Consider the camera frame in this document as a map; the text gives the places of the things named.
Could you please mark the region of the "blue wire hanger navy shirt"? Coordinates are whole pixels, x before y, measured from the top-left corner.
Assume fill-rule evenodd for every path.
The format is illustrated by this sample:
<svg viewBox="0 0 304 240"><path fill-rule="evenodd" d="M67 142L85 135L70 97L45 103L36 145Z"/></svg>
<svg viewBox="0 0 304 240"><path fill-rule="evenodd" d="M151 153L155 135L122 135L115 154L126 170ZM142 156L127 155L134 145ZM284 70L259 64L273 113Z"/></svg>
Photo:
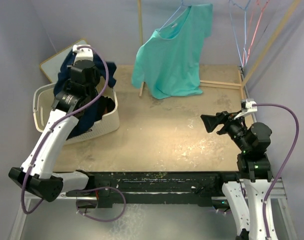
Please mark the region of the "blue wire hanger navy shirt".
<svg viewBox="0 0 304 240"><path fill-rule="evenodd" d="M246 57L246 47L248 34L248 11L251 2L251 0L228 1L228 13L236 45L236 52L241 67L244 67L248 63Z"/></svg>

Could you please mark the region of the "navy blue t shirt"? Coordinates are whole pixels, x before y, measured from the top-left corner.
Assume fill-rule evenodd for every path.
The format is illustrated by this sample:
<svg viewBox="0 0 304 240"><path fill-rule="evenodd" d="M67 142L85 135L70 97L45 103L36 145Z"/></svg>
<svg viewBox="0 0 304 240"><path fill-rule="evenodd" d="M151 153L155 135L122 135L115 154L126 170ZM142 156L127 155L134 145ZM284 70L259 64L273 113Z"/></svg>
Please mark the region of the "navy blue t shirt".
<svg viewBox="0 0 304 240"><path fill-rule="evenodd" d="M75 54L70 51L60 67L58 80L53 90L55 109L71 113L88 106L74 115L78 118L78 123L67 137L68 139L86 133L97 122L95 119L98 100L92 105L89 103L97 96L99 98L102 96L96 89L100 78L108 78L107 86L110 88L116 84L113 77L117 69L115 63L104 63L97 54L93 55L93 61L79 60L73 64L74 60Z"/></svg>

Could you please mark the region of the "pink wire hanger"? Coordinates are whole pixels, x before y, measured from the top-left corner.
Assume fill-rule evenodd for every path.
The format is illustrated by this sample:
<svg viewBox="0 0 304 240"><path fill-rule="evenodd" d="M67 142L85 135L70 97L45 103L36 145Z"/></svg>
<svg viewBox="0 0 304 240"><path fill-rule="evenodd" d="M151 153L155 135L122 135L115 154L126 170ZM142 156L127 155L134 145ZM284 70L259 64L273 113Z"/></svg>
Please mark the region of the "pink wire hanger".
<svg viewBox="0 0 304 240"><path fill-rule="evenodd" d="M259 28L270 0L250 0L248 8L244 11L245 16L245 40L243 50L249 56L259 32Z"/></svg>

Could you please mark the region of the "black printed t shirt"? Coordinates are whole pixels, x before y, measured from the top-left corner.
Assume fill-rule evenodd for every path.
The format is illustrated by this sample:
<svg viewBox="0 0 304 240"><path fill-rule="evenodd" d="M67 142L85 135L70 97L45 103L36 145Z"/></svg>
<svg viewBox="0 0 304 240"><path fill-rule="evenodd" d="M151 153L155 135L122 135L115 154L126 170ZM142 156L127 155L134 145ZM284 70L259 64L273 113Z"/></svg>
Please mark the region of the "black printed t shirt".
<svg viewBox="0 0 304 240"><path fill-rule="evenodd" d="M115 102L107 96L101 96L97 100L97 112L95 121L100 121L103 117L103 115L106 115L110 112L112 112L115 109Z"/></svg>

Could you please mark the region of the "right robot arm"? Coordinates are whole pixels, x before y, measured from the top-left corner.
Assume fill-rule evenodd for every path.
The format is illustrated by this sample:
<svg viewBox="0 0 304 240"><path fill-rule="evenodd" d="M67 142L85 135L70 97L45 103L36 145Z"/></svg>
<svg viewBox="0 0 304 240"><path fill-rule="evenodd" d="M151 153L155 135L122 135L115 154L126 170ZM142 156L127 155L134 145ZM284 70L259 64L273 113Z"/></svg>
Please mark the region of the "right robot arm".
<svg viewBox="0 0 304 240"><path fill-rule="evenodd" d="M228 201L236 225L236 239L276 240L270 198L273 174L266 154L272 130L261 122L247 127L243 112L203 114L201 119L208 133L222 125L217 134L229 135L240 149L237 167L242 180L222 178L214 183L215 192Z"/></svg>

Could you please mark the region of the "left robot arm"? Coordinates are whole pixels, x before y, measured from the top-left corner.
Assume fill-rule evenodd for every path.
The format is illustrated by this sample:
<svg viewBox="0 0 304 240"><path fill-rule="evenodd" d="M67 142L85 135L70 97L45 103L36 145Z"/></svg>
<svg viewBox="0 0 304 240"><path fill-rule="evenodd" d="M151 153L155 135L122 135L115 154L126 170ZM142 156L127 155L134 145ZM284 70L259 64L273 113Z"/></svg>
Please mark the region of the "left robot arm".
<svg viewBox="0 0 304 240"><path fill-rule="evenodd" d="M29 192L47 202L62 192L78 190L83 196L95 191L87 174L75 172L54 174L55 162L68 136L94 99L100 72L91 60L78 60L70 67L70 78L53 101L50 115L39 140L21 167L12 167L9 178L23 193Z"/></svg>

